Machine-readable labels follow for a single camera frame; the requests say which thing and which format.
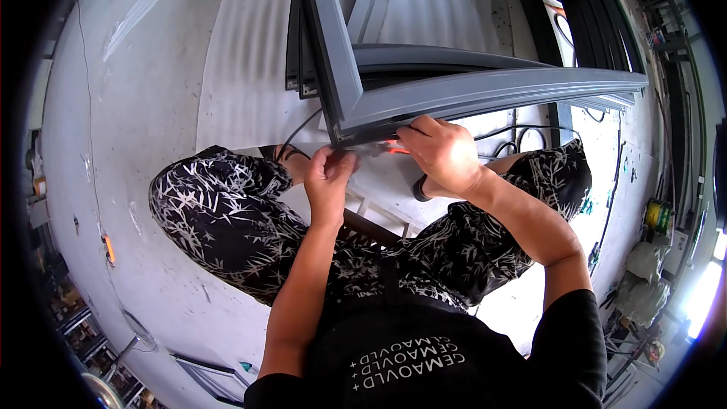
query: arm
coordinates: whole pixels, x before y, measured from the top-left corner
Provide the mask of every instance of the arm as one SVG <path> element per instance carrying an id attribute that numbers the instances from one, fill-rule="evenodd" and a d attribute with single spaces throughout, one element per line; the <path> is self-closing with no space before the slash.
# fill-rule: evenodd
<path id="1" fill-rule="evenodd" d="M 465 128 L 422 116 L 397 133 L 428 176 L 493 215 L 528 256 L 545 266 L 544 309 L 572 290 L 592 290 L 585 254 L 568 223 L 481 166 L 475 141 Z"/>
<path id="2" fill-rule="evenodd" d="M 485 167 L 462 197 L 494 216 L 520 248 L 545 267 L 543 310 L 572 290 L 592 290 L 586 256 L 575 232 L 548 205 Z"/>
<path id="3" fill-rule="evenodd" d="M 321 318 L 334 244 L 343 224 L 346 182 L 356 163 L 353 154 L 338 162 L 330 147 L 310 160 L 304 181 L 310 201 L 310 228 L 268 317 L 259 377 L 285 373 L 303 377 L 308 345 Z"/>

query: hand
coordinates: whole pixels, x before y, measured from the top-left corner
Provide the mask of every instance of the hand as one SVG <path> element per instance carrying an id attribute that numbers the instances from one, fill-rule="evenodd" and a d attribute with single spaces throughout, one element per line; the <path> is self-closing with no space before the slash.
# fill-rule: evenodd
<path id="1" fill-rule="evenodd" d="M 308 163 L 303 180 L 310 201 L 310 225 L 340 228 L 346 204 L 346 184 L 356 172 L 356 154 L 325 146 Z"/>
<path id="2" fill-rule="evenodd" d="M 465 197 L 479 182 L 483 166 L 466 128 L 423 115 L 396 134 L 419 167 L 455 195 Z"/>

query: patterned pants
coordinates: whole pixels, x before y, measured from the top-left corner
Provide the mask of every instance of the patterned pants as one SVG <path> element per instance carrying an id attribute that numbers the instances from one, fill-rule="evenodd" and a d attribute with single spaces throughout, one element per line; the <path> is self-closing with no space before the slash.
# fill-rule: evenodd
<path id="1" fill-rule="evenodd" d="M 570 221 L 591 186 L 581 142 L 528 153 L 504 174 Z M 195 263 L 272 305 L 290 272 L 307 225 L 277 197 L 292 179 L 268 159 L 213 146 L 176 162 L 155 177 L 149 207 L 161 229 Z M 326 299 L 378 295 L 379 262 L 395 258 L 399 287 L 459 309 L 532 266 L 513 236 L 491 215 L 466 202 L 416 238 L 378 251 L 336 241 Z"/>

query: plastic bag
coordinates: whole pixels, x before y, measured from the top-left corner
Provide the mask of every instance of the plastic bag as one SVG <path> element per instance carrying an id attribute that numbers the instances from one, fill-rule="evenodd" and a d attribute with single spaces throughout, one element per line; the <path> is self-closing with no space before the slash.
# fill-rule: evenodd
<path id="1" fill-rule="evenodd" d="M 650 283 L 626 272 L 619 285 L 614 304 L 632 322 L 649 328 L 669 297 L 669 285 L 662 281 Z"/>
<path id="2" fill-rule="evenodd" d="M 652 243 L 639 242 L 626 256 L 626 270 L 650 283 L 659 281 L 664 258 L 671 248 L 666 236 L 657 236 Z"/>

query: light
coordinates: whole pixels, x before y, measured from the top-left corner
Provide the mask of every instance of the light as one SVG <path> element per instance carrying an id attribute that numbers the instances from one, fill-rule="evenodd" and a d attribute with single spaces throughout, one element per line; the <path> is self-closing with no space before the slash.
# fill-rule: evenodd
<path id="1" fill-rule="evenodd" d="M 702 330 L 704 321 L 707 319 L 707 314 L 710 312 L 712 300 L 714 300 L 721 276 L 722 266 L 714 261 L 710 261 L 707 268 L 704 269 L 702 277 L 699 278 L 694 292 L 689 297 L 686 317 L 691 320 L 688 334 L 692 338 L 699 336 L 699 332 Z"/>
<path id="2" fill-rule="evenodd" d="M 713 256 L 720 261 L 725 258 L 725 250 L 727 249 L 727 234 L 720 234 L 717 236 L 717 244 L 715 245 L 715 251 Z"/>

